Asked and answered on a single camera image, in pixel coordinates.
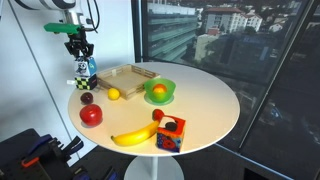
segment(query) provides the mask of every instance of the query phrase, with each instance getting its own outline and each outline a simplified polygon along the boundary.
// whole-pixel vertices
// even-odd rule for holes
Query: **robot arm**
[[[15,0],[20,6],[29,10],[58,10],[63,20],[60,23],[49,23],[45,30],[54,33],[67,33],[69,42],[65,46],[70,54],[78,58],[81,54],[87,58],[93,53],[93,44],[86,40],[86,32],[96,30],[93,20],[83,15],[80,0]],[[93,25],[93,28],[85,28],[85,25]]]

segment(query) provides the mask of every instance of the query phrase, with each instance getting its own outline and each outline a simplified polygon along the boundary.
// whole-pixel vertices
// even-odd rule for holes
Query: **lemon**
[[[108,90],[108,98],[110,100],[117,100],[120,97],[120,91],[116,88],[110,88]]]

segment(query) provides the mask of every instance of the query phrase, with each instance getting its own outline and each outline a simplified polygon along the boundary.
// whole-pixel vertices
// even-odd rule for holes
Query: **gray floor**
[[[100,146],[75,163],[72,168],[84,166],[92,179],[102,179],[112,166],[123,179],[126,168],[135,156],[115,153]],[[213,145],[187,155],[174,156],[180,164],[185,180],[277,180],[287,179],[267,170],[227,149]]]

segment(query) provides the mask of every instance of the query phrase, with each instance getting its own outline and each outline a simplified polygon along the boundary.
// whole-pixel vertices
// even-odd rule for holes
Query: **glass window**
[[[292,134],[295,133],[295,130],[300,131],[303,129],[294,129],[297,124],[292,123],[292,121],[297,118],[296,114],[292,114],[288,107],[285,108],[285,99],[279,98],[280,95],[284,95],[283,98],[289,97],[289,95],[285,95],[285,90],[289,87],[284,84],[278,84],[276,87],[282,87],[283,94],[273,95],[267,100],[266,95],[269,94],[270,87],[273,87],[274,79],[278,77],[279,70],[283,71],[283,74],[287,73],[295,78],[302,78],[303,73],[300,72],[301,69],[299,68],[306,68],[307,64],[311,62],[314,64],[310,66],[316,67],[316,60],[309,62],[307,59],[309,58],[308,53],[316,53],[317,42],[320,42],[318,35],[320,33],[315,32],[320,26],[320,21],[317,21],[318,16],[314,17],[315,22],[313,22],[317,26],[308,26],[310,31],[306,31],[306,35],[301,38],[304,42],[295,46],[297,51],[290,58],[290,62],[284,62],[287,54],[292,52],[290,50],[291,44],[295,42],[295,35],[301,31],[302,22],[300,21],[309,12],[305,10],[310,7],[310,4],[311,1],[308,0],[242,0],[233,1],[232,3],[228,0],[212,0],[210,3],[208,1],[191,0],[142,1],[143,60],[165,61],[194,66],[223,80],[238,97],[241,112],[235,128],[219,144],[295,177],[295,172],[288,168],[290,163],[287,166],[276,164],[287,163],[287,161],[268,161],[268,155],[272,153],[273,149],[268,149],[264,146],[261,146],[260,149],[253,148],[259,142],[259,138],[254,138],[254,135],[257,134],[257,137],[260,137],[268,134],[265,135],[265,138],[276,138],[273,140],[272,146],[279,145],[277,150],[285,154],[290,149],[280,148],[282,144],[277,141],[277,137],[271,136],[272,133],[278,133],[283,140],[287,137],[294,139]],[[232,24],[233,15],[241,17],[243,23]],[[283,64],[287,64],[288,68],[282,67]],[[306,77],[310,79],[312,77],[313,80],[316,80],[315,77],[320,77],[319,75],[315,76],[315,69],[309,68],[315,74],[310,72],[305,75]],[[289,69],[298,70],[299,72],[289,71]],[[290,79],[284,75],[280,82],[287,81],[290,86],[296,85],[292,89],[299,86],[306,86],[306,89],[313,88],[307,83],[307,78],[302,78],[299,81],[301,84],[298,84],[298,81],[290,84]],[[318,89],[313,88],[312,92],[316,94],[316,90]],[[292,103],[300,101],[300,99],[297,101],[293,101],[293,99],[290,99]],[[315,98],[309,98],[314,101],[309,105],[306,102],[308,98],[304,97],[303,99],[303,102],[305,102],[303,106],[308,107],[310,112],[315,107],[320,107],[314,106],[311,108],[312,105],[317,105]],[[264,113],[260,113],[262,107],[264,107]],[[305,116],[299,115],[299,121],[303,121],[304,126],[308,126],[308,128],[304,129],[312,129],[307,134],[313,138],[314,143],[311,144],[315,146],[317,144],[317,134],[319,133],[316,133],[318,127],[314,124],[319,121],[317,121],[316,113],[310,112],[304,113]],[[280,117],[285,117],[286,120],[283,120],[283,123],[277,126]],[[259,129],[260,126],[268,126],[268,128]],[[288,143],[292,143],[288,146],[290,148],[293,148],[293,145],[299,146],[295,144],[293,139],[291,142],[288,141]],[[267,143],[260,143],[267,146],[271,142],[271,140],[265,141]],[[312,170],[304,173],[312,174],[310,171],[315,169],[314,165],[310,165]]]

